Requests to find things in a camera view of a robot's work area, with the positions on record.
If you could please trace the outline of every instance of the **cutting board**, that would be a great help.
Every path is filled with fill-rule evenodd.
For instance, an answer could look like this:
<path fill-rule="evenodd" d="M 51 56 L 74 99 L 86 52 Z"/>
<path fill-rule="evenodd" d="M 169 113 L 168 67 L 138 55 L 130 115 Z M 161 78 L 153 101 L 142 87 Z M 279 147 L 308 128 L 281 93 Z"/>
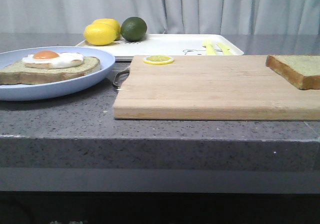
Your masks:
<path fill-rule="evenodd" d="M 113 105 L 116 119 L 320 120 L 320 90 L 299 90 L 266 55 L 135 56 Z"/>

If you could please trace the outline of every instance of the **tray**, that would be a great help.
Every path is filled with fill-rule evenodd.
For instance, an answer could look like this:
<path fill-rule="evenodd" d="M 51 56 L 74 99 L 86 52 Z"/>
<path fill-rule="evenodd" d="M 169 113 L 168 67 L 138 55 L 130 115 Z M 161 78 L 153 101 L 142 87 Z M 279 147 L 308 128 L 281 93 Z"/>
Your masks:
<path fill-rule="evenodd" d="M 92 47 L 107 51 L 115 56 L 117 61 L 131 61 L 135 55 L 205 55 L 206 49 L 202 42 L 210 39 L 218 55 L 222 50 L 215 45 L 217 42 L 227 44 L 234 55 L 243 55 L 244 52 L 217 34 L 148 34 L 146 39 L 139 42 L 128 42 L 123 38 L 104 46 L 89 44 L 85 40 L 76 46 Z"/>

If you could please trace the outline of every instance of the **bread slice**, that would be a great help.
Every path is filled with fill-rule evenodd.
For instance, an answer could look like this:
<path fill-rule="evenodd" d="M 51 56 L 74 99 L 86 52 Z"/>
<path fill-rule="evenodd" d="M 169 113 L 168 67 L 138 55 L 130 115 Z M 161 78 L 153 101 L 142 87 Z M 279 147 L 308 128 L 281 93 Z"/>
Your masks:
<path fill-rule="evenodd" d="M 320 89 L 319 55 L 268 55 L 266 66 L 298 89 Z"/>
<path fill-rule="evenodd" d="M 70 68 L 38 69 L 19 60 L 0 69 L 0 84 L 43 84 L 78 78 L 101 69 L 96 57 L 84 57 L 83 64 Z"/>

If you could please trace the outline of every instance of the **lemon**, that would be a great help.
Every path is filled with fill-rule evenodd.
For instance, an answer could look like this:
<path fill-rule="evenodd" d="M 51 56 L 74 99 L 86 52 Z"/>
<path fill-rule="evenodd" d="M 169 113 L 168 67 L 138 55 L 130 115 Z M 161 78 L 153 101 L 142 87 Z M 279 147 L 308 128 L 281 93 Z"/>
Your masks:
<path fill-rule="evenodd" d="M 140 41 L 147 32 L 146 22 L 140 17 L 129 17 L 121 25 L 121 35 L 128 41 Z"/>
<path fill-rule="evenodd" d="M 93 45 L 107 45 L 117 38 L 117 31 L 105 23 L 92 23 L 84 29 L 83 36 Z"/>
<path fill-rule="evenodd" d="M 161 65 L 161 64 L 172 63 L 174 61 L 174 58 L 167 55 L 152 55 L 152 56 L 143 58 L 143 61 L 148 64 Z"/>
<path fill-rule="evenodd" d="M 93 21 L 92 23 L 105 23 L 110 25 L 116 30 L 116 40 L 120 39 L 121 37 L 121 27 L 119 22 L 114 18 L 99 18 Z"/>

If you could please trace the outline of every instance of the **fried egg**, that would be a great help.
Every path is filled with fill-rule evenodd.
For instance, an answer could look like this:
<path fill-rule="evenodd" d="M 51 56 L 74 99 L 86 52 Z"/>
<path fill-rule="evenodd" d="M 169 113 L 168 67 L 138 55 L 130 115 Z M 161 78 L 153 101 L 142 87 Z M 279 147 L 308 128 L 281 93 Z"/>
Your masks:
<path fill-rule="evenodd" d="M 42 50 L 22 58 L 22 62 L 25 63 L 26 67 L 31 68 L 70 68 L 83 64 L 84 56 L 80 53 L 56 53 L 51 50 Z"/>

